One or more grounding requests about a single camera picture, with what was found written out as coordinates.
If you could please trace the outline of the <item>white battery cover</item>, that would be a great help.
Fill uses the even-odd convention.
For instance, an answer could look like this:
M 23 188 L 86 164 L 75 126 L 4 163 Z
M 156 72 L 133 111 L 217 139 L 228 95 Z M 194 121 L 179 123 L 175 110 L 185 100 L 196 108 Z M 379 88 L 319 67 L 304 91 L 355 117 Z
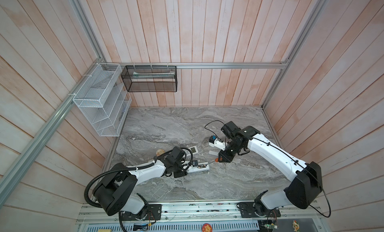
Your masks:
M 210 154 L 210 155 L 213 155 L 213 156 L 216 156 L 216 157 L 219 155 L 218 152 L 214 152 L 214 151 L 209 151 L 209 154 Z

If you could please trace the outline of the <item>white TV remote control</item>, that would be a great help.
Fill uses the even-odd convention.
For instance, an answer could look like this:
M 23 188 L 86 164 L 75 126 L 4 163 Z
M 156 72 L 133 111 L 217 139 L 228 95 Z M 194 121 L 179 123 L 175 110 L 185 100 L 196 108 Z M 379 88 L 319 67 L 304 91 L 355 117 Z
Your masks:
M 192 165 L 187 169 L 187 173 L 198 173 L 198 172 L 205 172 L 210 170 L 210 165 L 208 162 L 204 163 L 197 163 L 195 165 Z

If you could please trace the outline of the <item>orange handled screwdriver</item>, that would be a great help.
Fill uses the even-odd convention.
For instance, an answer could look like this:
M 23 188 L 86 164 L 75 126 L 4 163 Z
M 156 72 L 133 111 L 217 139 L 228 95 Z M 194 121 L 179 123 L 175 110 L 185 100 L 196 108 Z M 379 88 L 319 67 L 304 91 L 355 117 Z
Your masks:
M 215 158 L 213 161 L 208 162 L 208 163 L 207 163 L 207 166 L 210 165 L 210 164 L 213 164 L 213 163 L 220 163 L 220 158 L 217 157 L 217 158 Z

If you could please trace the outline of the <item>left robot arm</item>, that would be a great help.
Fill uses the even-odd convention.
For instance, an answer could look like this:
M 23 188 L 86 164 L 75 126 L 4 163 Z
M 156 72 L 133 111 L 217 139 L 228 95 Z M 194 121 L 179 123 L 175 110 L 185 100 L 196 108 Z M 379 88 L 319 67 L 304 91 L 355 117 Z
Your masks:
M 187 175 L 193 165 L 193 152 L 174 147 L 150 163 L 127 167 L 122 163 L 93 178 L 85 188 L 84 199 L 92 207 L 102 208 L 108 216 L 130 213 L 136 220 L 149 219 L 149 204 L 140 194 L 133 195 L 135 187 L 154 178 Z

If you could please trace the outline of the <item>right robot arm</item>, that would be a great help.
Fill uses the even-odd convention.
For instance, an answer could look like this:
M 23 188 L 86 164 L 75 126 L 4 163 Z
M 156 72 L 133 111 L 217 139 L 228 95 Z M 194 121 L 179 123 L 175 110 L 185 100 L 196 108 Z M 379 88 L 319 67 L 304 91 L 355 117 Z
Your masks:
M 299 209 L 307 209 L 325 190 L 322 181 L 321 167 L 315 163 L 306 163 L 268 140 L 260 131 L 252 126 L 239 128 L 233 122 L 224 124 L 221 131 L 225 139 L 216 135 L 209 138 L 209 145 L 220 149 L 218 163 L 230 163 L 236 155 L 242 156 L 254 152 L 276 167 L 290 185 L 282 190 L 264 191 L 253 203 L 252 212 L 257 217 L 268 217 L 279 207 L 293 205 Z

